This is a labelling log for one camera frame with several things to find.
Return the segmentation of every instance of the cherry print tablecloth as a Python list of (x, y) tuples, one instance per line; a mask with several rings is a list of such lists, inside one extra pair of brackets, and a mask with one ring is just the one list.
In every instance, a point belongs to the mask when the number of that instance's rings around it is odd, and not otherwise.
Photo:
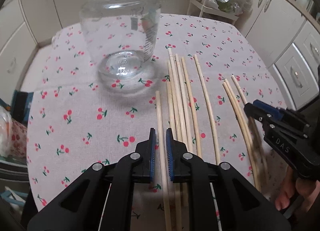
[[(108, 29), (112, 37), (106, 39), (106, 43), (112, 44), (119, 34), (119, 27), (109, 24)], [(154, 56), (147, 61), (156, 72), (150, 76), (145, 71), (134, 79), (135, 84), (143, 84), (144, 91), (138, 95), (115, 96), (98, 79), (97, 64), (88, 54), (80, 25), (75, 24), (55, 36), (30, 111), (27, 160), (38, 210), (93, 163), (115, 163), (133, 152), (138, 142), (148, 139), (150, 127), (157, 129), (156, 90), (161, 92), (165, 134), (169, 127), (165, 85), (169, 80), (166, 65), (169, 47), (173, 53), (186, 58), (204, 161), (215, 163), (215, 155), (193, 54), (199, 57), (207, 83), (221, 160), (230, 162), (253, 183), (244, 139), (222, 81), (234, 74), (250, 102), (260, 99), (282, 107), (285, 103), (261, 58), (234, 26), (198, 17), (161, 15)], [(115, 81), (108, 87), (125, 92), (130, 86), (124, 81)], [(285, 163), (266, 143), (263, 146), (269, 168), (269, 181), (263, 192), (272, 199), (284, 176)], [(165, 230), (158, 156), (157, 150), (154, 182), (136, 185), (132, 230), (141, 230), (142, 227), (144, 230)], [(186, 209), (183, 209), (183, 226), (188, 230)]]

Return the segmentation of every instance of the floor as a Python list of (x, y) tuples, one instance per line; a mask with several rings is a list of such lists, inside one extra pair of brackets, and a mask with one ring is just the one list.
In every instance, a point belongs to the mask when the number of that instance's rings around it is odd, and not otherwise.
[(26, 73), (20, 91), (34, 92), (38, 83), (41, 81), (41, 71), (45, 66), (47, 58), (50, 56), (51, 50), (51, 45), (38, 50)]

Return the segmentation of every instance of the clear glass jar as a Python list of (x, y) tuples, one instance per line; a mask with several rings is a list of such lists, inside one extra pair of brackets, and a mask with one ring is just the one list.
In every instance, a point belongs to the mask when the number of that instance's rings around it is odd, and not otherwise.
[(103, 80), (143, 70), (155, 47), (159, 16), (159, 0), (87, 0), (81, 28)]

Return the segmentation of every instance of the white shelf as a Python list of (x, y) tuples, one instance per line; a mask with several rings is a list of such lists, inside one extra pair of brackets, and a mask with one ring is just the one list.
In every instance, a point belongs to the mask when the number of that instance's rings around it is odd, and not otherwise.
[(205, 12), (205, 13), (209, 13), (209, 14), (220, 16), (220, 17), (232, 19), (234, 21), (236, 21), (239, 18), (239, 17), (237, 17), (235, 15), (223, 12), (223, 11), (218, 10), (218, 9), (213, 9), (213, 8), (209, 8), (209, 7), (203, 6), (200, 2), (198, 2), (196, 0), (190, 0), (190, 2), (193, 5), (195, 5), (196, 7), (198, 7), (199, 9), (203, 8), (203, 12)]

